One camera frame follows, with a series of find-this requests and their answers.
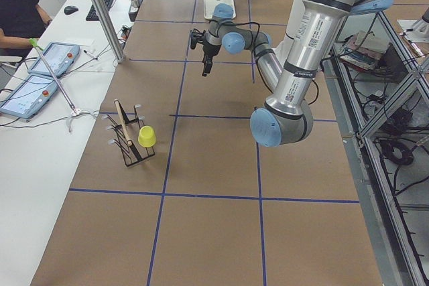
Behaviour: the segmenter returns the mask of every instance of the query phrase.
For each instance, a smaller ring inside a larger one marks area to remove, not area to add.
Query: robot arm
[[[203,44],[204,71],[210,72],[212,57],[221,45],[232,54],[251,50],[263,77],[273,89],[264,107],[251,116],[255,140],[277,146],[305,139],[312,129],[312,114],[304,100],[321,59],[348,15],[373,13],[388,8],[393,0],[302,0],[304,14],[287,59],[281,65],[263,33],[239,29],[225,5],[218,5],[207,32],[191,33],[191,48]]]

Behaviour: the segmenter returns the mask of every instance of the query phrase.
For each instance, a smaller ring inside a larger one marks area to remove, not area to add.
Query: black mouse
[[[67,6],[64,8],[64,13],[66,15],[71,15],[72,13],[75,13],[78,10],[79,10],[79,8],[76,6]]]

